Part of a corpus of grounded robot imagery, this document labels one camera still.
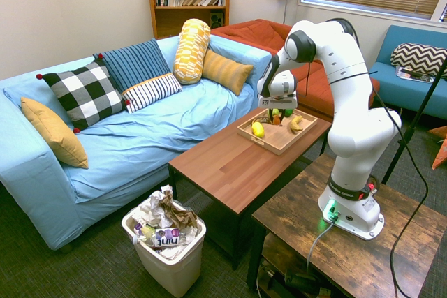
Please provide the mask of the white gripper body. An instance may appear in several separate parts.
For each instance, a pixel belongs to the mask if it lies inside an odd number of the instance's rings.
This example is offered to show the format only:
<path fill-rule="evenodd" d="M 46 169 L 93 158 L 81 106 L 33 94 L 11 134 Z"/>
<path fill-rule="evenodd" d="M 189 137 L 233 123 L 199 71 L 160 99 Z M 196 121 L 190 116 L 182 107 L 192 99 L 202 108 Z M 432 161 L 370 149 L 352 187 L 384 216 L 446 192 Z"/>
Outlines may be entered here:
<path fill-rule="evenodd" d="M 285 96 L 267 98 L 259 94 L 258 106 L 266 109 L 295 109 L 298 107 L 298 99 L 295 92 Z"/>

